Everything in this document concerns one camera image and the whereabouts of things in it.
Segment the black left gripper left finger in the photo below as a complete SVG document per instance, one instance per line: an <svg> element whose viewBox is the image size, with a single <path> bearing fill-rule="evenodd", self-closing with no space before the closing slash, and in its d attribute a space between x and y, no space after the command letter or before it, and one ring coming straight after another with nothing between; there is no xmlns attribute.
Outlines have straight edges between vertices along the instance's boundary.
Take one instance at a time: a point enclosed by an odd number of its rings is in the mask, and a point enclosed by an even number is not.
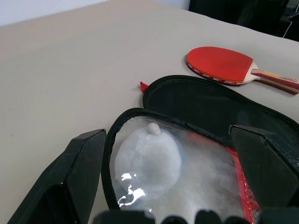
<svg viewBox="0 0 299 224"><path fill-rule="evenodd" d="M88 224L105 140L104 129L72 139L41 173L7 224Z"/></svg>

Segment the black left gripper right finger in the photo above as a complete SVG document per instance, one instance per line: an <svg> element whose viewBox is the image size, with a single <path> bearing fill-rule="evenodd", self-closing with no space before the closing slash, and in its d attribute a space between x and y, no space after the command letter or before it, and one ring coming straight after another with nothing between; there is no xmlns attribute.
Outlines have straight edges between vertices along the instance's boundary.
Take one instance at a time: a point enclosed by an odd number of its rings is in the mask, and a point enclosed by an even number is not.
<svg viewBox="0 0 299 224"><path fill-rule="evenodd" d="M299 149L259 128L229 128L245 178L262 208L299 208Z"/></svg>

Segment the red table tennis paddle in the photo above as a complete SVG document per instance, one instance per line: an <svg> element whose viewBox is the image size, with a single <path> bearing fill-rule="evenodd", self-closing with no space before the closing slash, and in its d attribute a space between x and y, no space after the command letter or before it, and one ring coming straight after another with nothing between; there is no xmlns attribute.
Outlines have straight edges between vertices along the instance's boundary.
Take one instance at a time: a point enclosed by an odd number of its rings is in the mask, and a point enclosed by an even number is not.
<svg viewBox="0 0 299 224"><path fill-rule="evenodd" d="M251 57L233 50L195 48L187 54L186 64L199 76L224 85L241 86L258 81L292 95L299 94L299 80L259 69Z"/></svg>

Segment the black red paddle case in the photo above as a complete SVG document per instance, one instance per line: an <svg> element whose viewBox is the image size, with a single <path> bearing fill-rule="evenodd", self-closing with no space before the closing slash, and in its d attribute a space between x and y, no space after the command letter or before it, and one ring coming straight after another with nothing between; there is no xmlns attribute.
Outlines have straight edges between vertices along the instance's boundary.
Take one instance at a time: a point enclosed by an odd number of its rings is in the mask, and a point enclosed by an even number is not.
<svg viewBox="0 0 299 224"><path fill-rule="evenodd" d="M112 186L110 158L121 126L136 116L152 116L196 131L233 149L230 125L244 125L277 133L286 144L282 154L292 165L299 162L299 123L220 84L197 77L171 75L150 84L142 108L131 108L111 126L102 159L101 176L109 209L119 205Z"/></svg>

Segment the white fluffy ball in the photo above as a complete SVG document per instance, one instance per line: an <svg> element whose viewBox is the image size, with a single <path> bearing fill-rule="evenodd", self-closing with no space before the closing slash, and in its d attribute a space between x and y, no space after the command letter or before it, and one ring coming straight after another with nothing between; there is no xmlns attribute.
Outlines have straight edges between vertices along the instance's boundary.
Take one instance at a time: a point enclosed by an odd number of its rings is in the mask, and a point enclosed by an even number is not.
<svg viewBox="0 0 299 224"><path fill-rule="evenodd" d="M160 196L177 183L182 166L180 148L173 135L156 123L135 130L119 148L115 176L124 187Z"/></svg>

